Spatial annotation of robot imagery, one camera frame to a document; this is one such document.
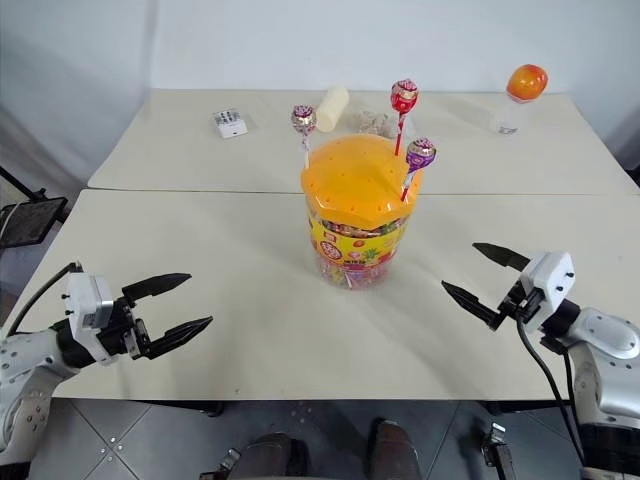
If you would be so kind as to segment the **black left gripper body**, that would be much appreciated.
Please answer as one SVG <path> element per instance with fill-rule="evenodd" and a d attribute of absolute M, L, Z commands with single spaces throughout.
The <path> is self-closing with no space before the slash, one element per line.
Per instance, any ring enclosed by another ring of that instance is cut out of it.
<path fill-rule="evenodd" d="M 135 302 L 120 296 L 113 304 L 107 325 L 97 339 L 110 356 L 128 354 L 132 359 L 150 359 L 151 341 L 142 319 L 133 313 Z"/>

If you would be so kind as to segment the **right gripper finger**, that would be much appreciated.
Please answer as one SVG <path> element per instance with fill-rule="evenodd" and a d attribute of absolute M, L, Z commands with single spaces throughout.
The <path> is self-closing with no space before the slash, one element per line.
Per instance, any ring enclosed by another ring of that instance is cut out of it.
<path fill-rule="evenodd" d="M 501 313 L 483 305 L 476 296 L 459 286 L 446 281 L 442 281 L 441 285 L 454 302 L 465 311 L 481 320 L 492 331 L 496 331 L 499 328 L 503 322 L 503 315 Z"/>
<path fill-rule="evenodd" d="M 491 261 L 516 271 L 523 271 L 530 263 L 530 259 L 506 247 L 485 243 L 474 242 L 472 246 Z"/>

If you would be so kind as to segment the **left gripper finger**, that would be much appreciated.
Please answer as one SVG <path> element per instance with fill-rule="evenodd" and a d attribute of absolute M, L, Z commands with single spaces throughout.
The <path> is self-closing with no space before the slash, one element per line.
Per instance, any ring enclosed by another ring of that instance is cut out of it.
<path fill-rule="evenodd" d="M 128 303 L 136 303 L 142 298 L 171 291 L 191 278 L 188 273 L 157 275 L 123 287 L 122 294 Z"/>
<path fill-rule="evenodd" d="M 209 316 L 188 321 L 167 330 L 161 338 L 149 343 L 144 357 L 155 359 L 187 344 L 202 333 L 212 321 L 213 317 Z"/>

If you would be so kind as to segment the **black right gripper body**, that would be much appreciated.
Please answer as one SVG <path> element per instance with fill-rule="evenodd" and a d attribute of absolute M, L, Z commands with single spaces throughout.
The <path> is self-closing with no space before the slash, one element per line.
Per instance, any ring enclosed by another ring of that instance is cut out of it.
<path fill-rule="evenodd" d="M 497 326 L 507 318 L 526 325 L 539 311 L 544 299 L 540 288 L 534 287 L 526 293 L 522 282 L 517 280 L 498 305 Z"/>

